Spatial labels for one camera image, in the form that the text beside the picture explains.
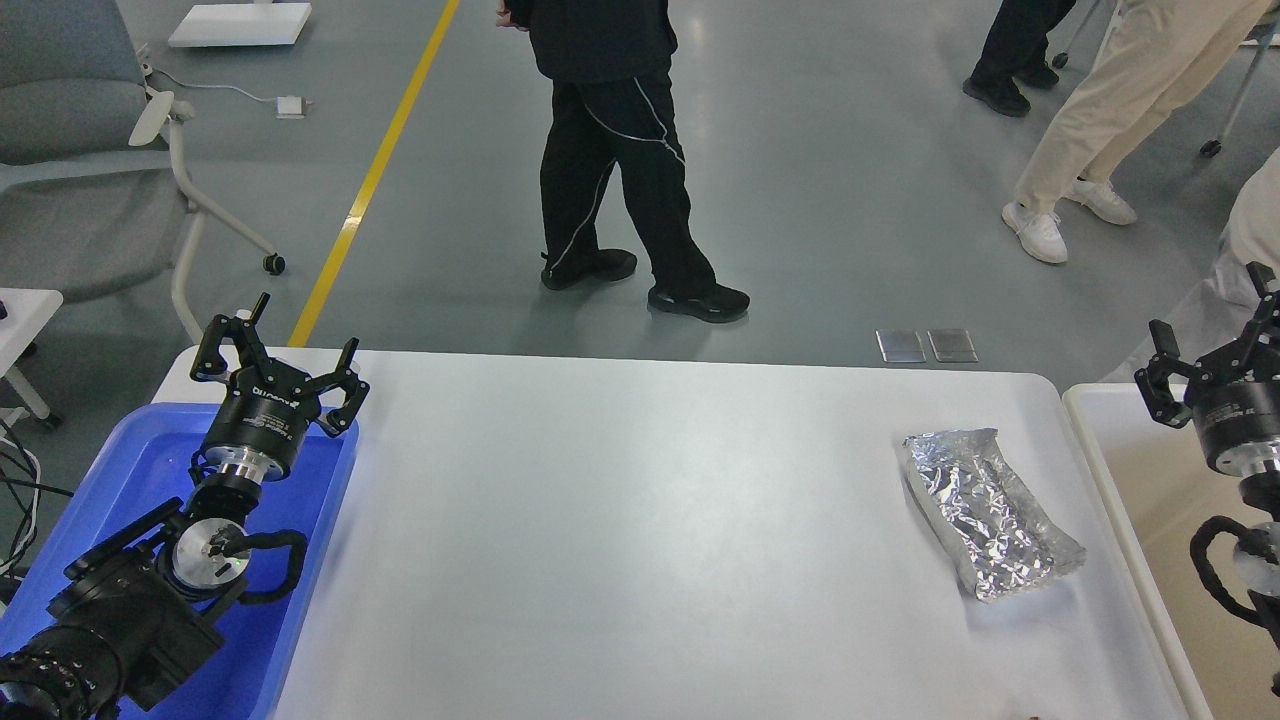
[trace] chair caster wheel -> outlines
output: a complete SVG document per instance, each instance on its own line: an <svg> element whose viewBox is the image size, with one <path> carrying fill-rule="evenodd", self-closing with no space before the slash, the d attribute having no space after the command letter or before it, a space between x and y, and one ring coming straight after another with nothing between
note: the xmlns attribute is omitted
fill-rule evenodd
<svg viewBox="0 0 1280 720"><path fill-rule="evenodd" d="M45 418L33 418L33 420L40 423L40 425L46 430L56 430L58 428L63 427L63 416L59 415L58 413L50 413Z"/></svg>
<svg viewBox="0 0 1280 720"><path fill-rule="evenodd" d="M284 272L284 258L275 252L262 258L262 269L266 270L266 274L269 275L279 275Z"/></svg>

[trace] blue tray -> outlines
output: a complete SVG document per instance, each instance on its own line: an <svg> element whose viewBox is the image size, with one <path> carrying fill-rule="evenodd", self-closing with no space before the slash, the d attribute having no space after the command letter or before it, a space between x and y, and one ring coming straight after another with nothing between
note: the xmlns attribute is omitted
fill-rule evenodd
<svg viewBox="0 0 1280 720"><path fill-rule="evenodd" d="M0 619L0 652L13 652L52 624L45 610L68 585L63 569L84 551L170 497L191 495L187 468L216 405L155 404L131 413L111 430ZM312 425L293 473L268 483L248 532L294 529L308 538L302 578L271 605L236 605L218 620L227 639L192 678L151 712L122 701L120 717L137 720L265 720L280 696L311 591L355 462L358 428L330 438ZM287 550L257 551L246 573L251 591L284 577Z"/></svg>

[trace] hand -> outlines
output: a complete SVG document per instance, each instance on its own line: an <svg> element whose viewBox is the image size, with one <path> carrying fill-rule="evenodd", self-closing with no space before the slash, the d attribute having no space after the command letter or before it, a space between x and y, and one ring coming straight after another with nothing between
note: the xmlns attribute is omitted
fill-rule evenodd
<svg viewBox="0 0 1280 720"><path fill-rule="evenodd" d="M507 0L498 0L498 22L494 24L498 27L513 27L520 32L529 32L527 27L517 26L511 22L511 10L507 9Z"/></svg>

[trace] aluminum foil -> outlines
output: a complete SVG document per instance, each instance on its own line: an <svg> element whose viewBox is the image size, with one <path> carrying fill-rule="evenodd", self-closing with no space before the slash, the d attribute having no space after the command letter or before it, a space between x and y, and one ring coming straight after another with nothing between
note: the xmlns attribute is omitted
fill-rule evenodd
<svg viewBox="0 0 1280 720"><path fill-rule="evenodd" d="M1084 564L996 445L996 430L948 430L902 442L906 483L960 584L983 602L1043 587Z"/></svg>

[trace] power cord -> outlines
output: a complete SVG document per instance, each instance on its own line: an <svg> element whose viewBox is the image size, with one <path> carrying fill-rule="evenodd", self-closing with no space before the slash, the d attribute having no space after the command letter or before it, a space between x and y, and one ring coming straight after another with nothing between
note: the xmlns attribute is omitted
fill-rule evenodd
<svg viewBox="0 0 1280 720"><path fill-rule="evenodd" d="M163 74L164 77L172 79L174 82L174 85L178 85L180 87L191 87L191 88L195 88L195 90L234 90L236 92L239 92L241 95L243 95L246 97L250 97L252 100L257 100L259 102L275 102L275 100L273 100L273 99L259 97L257 95L253 95L252 92L248 92L246 90L236 87L234 85L195 85L195 83L187 83L187 82L182 82L180 79L173 77L168 72L161 70L160 68L157 68L155 65L146 65L145 64L145 65L142 65L142 72L146 73L147 68L150 68L150 69L152 69L152 70Z"/></svg>
<svg viewBox="0 0 1280 720"><path fill-rule="evenodd" d="M257 102L264 102L268 105L275 102L275 117L282 119L301 119L306 117L307 106L311 105L310 100L297 95L282 95L279 97L259 97L257 95L253 95L252 92L248 92L244 88L236 87L234 85L197 85L197 83L183 82L173 77L166 70L161 70L160 68L150 65L147 63L142 63L142 74L150 76L151 73L160 73L179 87L189 87L193 90L234 90L236 92L239 92L244 97L248 97Z"/></svg>

